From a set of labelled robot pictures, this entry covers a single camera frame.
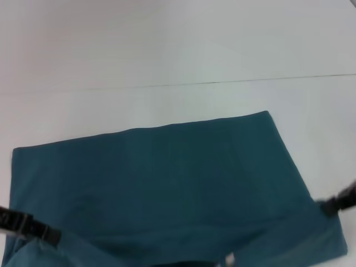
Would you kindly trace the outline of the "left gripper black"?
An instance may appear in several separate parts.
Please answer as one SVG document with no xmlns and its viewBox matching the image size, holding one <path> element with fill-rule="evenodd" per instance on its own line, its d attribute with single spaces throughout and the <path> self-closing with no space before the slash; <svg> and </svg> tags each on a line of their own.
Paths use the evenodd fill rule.
<svg viewBox="0 0 356 267">
<path fill-rule="evenodd" d="M 61 240 L 61 230 L 50 227 L 33 218 L 32 215 L 1 207 L 1 234 L 26 236 L 57 246 Z"/>
</svg>

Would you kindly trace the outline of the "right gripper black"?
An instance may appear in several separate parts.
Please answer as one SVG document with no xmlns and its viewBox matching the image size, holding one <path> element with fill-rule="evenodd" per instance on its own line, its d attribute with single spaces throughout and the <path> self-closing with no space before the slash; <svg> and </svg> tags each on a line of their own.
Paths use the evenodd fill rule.
<svg viewBox="0 0 356 267">
<path fill-rule="evenodd" d="M 327 217 L 338 215 L 340 210 L 346 210 L 355 206 L 356 203 L 356 181 L 341 191 L 338 197 L 333 196 L 326 200 L 318 201 L 318 205 Z"/>
</svg>

